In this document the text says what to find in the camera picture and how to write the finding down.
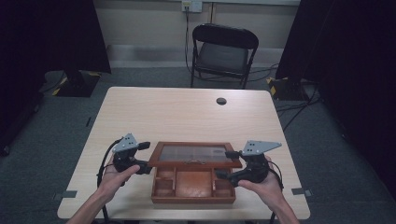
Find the black cable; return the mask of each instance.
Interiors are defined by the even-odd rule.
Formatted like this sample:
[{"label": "black cable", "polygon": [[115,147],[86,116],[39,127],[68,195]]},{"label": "black cable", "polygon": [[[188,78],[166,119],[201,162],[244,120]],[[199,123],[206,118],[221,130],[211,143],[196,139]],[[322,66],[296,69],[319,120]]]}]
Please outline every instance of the black cable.
[{"label": "black cable", "polygon": [[[316,99],[315,101],[312,101],[312,102],[309,103],[308,105],[314,105],[314,104],[316,104],[317,102],[319,102],[320,99],[321,99],[321,97],[318,97],[318,99]],[[299,109],[299,108],[301,108],[301,107],[303,107],[303,106],[306,106],[306,103],[299,104],[299,105],[280,105],[280,106],[278,106],[278,107],[276,108],[276,112],[282,112],[282,111],[284,112],[284,111],[288,111],[288,110]]]},{"label": "black cable", "polygon": [[315,96],[315,93],[317,92],[317,89],[318,89],[318,85],[315,87],[314,93],[312,93],[312,96],[309,98],[308,102],[307,102],[304,106],[302,106],[301,109],[300,109],[300,110],[291,118],[291,120],[285,125],[285,127],[283,128],[283,132],[285,132],[286,129],[289,127],[289,125],[294,121],[294,119],[295,119],[304,109],[306,109],[306,108],[310,105],[312,99],[313,99],[314,96]]},{"label": "black cable", "polygon": [[189,68],[189,63],[187,60],[187,56],[189,54],[189,11],[190,11],[190,9],[188,7],[184,7],[184,10],[186,11],[186,37],[185,37],[185,44],[184,44],[184,56],[185,56],[185,61],[186,61],[186,67],[191,74],[191,70]]},{"label": "black cable", "polygon": [[276,216],[276,214],[275,214],[275,212],[273,212],[273,214],[271,215],[270,224],[273,224],[273,223],[274,223],[274,221],[275,221],[275,216]]},{"label": "black cable", "polygon": [[[262,80],[262,79],[264,79],[266,77],[269,77],[271,75],[271,73],[272,73],[272,70],[277,69],[277,67],[274,67],[276,65],[278,65],[278,63],[274,63],[273,65],[271,65],[269,68],[266,68],[266,69],[250,72],[250,74],[253,74],[253,73],[258,73],[258,72],[269,71],[269,73],[266,74],[265,76],[259,77],[259,78],[256,78],[256,79],[251,79],[251,80],[248,80],[247,82],[259,81],[259,80]],[[198,78],[198,79],[200,79],[202,81],[212,81],[212,82],[221,82],[221,83],[234,83],[234,82],[238,82],[239,83],[240,82],[239,80],[232,80],[232,81],[214,80],[214,79],[218,79],[218,78],[223,78],[222,76],[218,76],[218,77],[198,77],[198,76],[194,76],[194,77]]]},{"label": "black cable", "polygon": [[278,115],[277,117],[280,119],[285,114],[285,112],[286,111],[283,111],[282,114]]},{"label": "black cable", "polygon": [[215,7],[215,3],[212,2],[212,9],[210,10],[210,23],[213,22],[213,8]]},{"label": "black cable", "polygon": [[283,189],[283,182],[282,182],[282,173],[280,172],[279,166],[277,166],[273,161],[268,161],[271,164],[273,164],[276,169],[279,171],[279,175],[275,172],[275,170],[270,169],[270,171],[277,177],[277,181],[279,182],[279,186],[281,189]]},{"label": "black cable", "polygon": [[[108,153],[110,152],[111,148],[113,148],[117,143],[120,142],[121,139],[116,140],[113,144],[111,144],[110,147],[107,149],[105,156],[103,157],[102,163],[101,163],[100,168],[99,168],[99,172],[97,174],[97,177],[98,177],[97,178],[97,183],[96,183],[97,188],[99,188],[100,183],[102,183],[103,172],[105,171],[105,169],[107,167],[107,166],[105,166],[105,162],[106,162]],[[103,212],[103,217],[104,217],[105,223],[108,224],[109,223],[108,213],[107,213],[107,209],[106,209],[105,205],[102,208],[102,212]]]}]

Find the black equipment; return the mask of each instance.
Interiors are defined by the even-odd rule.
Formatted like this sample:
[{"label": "black equipment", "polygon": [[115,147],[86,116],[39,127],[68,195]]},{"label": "black equipment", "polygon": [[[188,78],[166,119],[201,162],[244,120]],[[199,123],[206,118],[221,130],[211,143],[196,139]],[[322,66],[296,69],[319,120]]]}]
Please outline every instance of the black equipment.
[{"label": "black equipment", "polygon": [[217,170],[216,176],[220,179],[230,180],[235,188],[238,187],[238,182],[241,179],[261,183],[267,177],[268,172],[272,170],[263,153],[280,146],[282,144],[276,142],[247,141],[242,151],[225,152],[226,157],[230,159],[241,157],[247,163],[246,168],[231,174]]},{"label": "black equipment", "polygon": [[137,143],[134,136],[128,133],[123,137],[115,147],[113,147],[114,158],[113,164],[118,172],[122,172],[133,165],[139,165],[140,169],[137,175],[149,175],[152,167],[148,166],[147,161],[140,161],[134,157],[137,150],[149,148],[150,142]]}]

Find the electrical outlet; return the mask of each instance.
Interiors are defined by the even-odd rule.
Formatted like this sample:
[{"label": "electrical outlet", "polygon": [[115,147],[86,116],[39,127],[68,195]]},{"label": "electrical outlet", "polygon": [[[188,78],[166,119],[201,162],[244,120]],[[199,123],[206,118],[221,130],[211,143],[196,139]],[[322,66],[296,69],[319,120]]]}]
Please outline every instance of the electrical outlet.
[{"label": "electrical outlet", "polygon": [[190,11],[192,12],[202,12],[202,2],[201,1],[192,1]]},{"label": "electrical outlet", "polygon": [[181,1],[181,11],[186,11],[186,8],[189,12],[192,11],[192,3],[191,1]]}]

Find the wooden tray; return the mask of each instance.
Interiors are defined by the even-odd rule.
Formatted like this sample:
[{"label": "wooden tray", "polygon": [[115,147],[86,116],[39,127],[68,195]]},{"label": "wooden tray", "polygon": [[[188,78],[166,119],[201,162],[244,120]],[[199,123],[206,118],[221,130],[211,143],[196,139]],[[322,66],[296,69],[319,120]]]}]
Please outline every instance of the wooden tray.
[{"label": "wooden tray", "polygon": [[233,203],[233,186],[215,174],[217,169],[230,173],[232,167],[242,167],[239,160],[225,158],[226,150],[233,148],[228,143],[160,142],[148,161],[149,166],[157,167],[151,200],[154,203]]}]

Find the forearm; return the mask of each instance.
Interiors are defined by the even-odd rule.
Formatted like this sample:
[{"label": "forearm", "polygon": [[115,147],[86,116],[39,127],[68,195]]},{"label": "forearm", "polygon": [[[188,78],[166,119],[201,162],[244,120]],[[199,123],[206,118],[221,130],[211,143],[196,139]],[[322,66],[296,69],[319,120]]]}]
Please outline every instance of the forearm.
[{"label": "forearm", "polygon": [[281,224],[298,224],[300,223],[297,216],[294,214],[290,205],[284,201],[277,204],[276,207],[271,209],[277,216],[277,219]]},{"label": "forearm", "polygon": [[91,224],[96,215],[106,204],[106,197],[96,191],[90,198],[77,210],[77,212],[67,221],[68,224],[87,223]]}]

